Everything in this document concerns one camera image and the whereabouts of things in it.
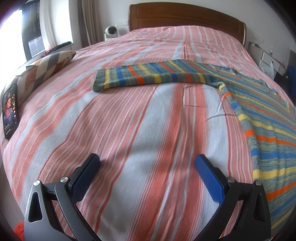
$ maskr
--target blue gripper pad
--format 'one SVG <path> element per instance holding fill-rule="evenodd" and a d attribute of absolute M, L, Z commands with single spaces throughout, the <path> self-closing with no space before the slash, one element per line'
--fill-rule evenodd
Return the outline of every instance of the blue gripper pad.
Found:
<path fill-rule="evenodd" d="M 87 164 L 85 163 L 79 168 L 83 168 L 83 170 L 72 186 L 71 199 L 75 204 L 83 199 L 87 189 L 98 172 L 98 169 L 100 168 L 99 156 L 97 154 L 92 155 L 92 158 L 87 160 Z"/>
<path fill-rule="evenodd" d="M 195 159 L 195 168 L 213 200 L 221 205 L 225 198 L 224 187 L 216 177 L 213 165 L 209 160 L 205 160 L 203 155 L 198 155 Z"/>

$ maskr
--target red fluffy object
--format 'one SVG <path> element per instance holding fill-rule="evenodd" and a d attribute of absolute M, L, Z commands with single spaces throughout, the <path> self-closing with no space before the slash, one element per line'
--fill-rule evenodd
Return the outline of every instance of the red fluffy object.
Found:
<path fill-rule="evenodd" d="M 24 238 L 24 222 L 18 223 L 15 226 L 15 234 L 18 236 L 18 238 L 21 241 L 25 240 L 25 238 Z"/>

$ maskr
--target pillow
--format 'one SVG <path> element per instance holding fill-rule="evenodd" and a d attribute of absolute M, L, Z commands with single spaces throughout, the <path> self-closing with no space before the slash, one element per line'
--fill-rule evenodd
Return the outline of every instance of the pillow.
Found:
<path fill-rule="evenodd" d="M 12 83 L 17 83 L 17 105 L 20 107 L 30 94 L 44 81 L 66 66 L 75 56 L 75 51 L 61 51 L 37 60 L 30 69 L 16 76 Z"/>

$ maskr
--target person on phone screen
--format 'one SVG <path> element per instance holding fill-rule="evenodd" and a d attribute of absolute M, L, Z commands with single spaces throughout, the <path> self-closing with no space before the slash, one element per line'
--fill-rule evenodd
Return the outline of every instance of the person on phone screen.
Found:
<path fill-rule="evenodd" d="M 3 117 L 3 122 L 5 127 L 13 122 L 14 113 L 13 113 L 13 109 L 10 107 L 10 104 L 11 104 L 11 97 L 10 95 L 8 95 L 5 101 L 5 106 L 4 106 L 5 113 Z"/>

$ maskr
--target brown curtain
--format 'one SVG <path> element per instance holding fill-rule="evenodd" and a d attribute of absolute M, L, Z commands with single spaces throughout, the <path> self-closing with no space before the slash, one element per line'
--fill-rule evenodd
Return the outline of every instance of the brown curtain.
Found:
<path fill-rule="evenodd" d="M 78 20 L 82 47 L 103 41 L 98 0 L 78 0 Z"/>

